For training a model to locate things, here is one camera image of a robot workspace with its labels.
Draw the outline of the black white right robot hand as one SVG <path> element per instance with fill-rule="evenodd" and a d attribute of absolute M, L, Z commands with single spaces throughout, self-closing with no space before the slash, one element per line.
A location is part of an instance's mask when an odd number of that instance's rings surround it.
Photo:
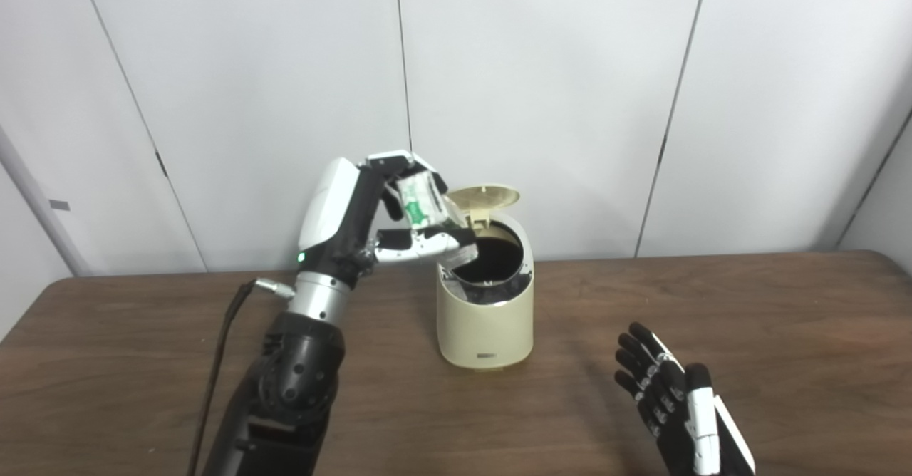
<path fill-rule="evenodd" d="M 619 334 L 615 359 L 613 379 L 635 402 L 670 475 L 755 475 L 755 457 L 704 363 L 683 365 L 638 321 Z"/>

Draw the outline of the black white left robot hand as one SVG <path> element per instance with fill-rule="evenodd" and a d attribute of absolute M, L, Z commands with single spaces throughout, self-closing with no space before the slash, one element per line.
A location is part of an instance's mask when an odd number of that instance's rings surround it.
<path fill-rule="evenodd" d="M 299 235 L 299 271 L 355 287 L 375 266 L 432 261 L 456 269 L 478 258 L 477 235 L 440 173 L 407 150 L 323 171 Z"/>

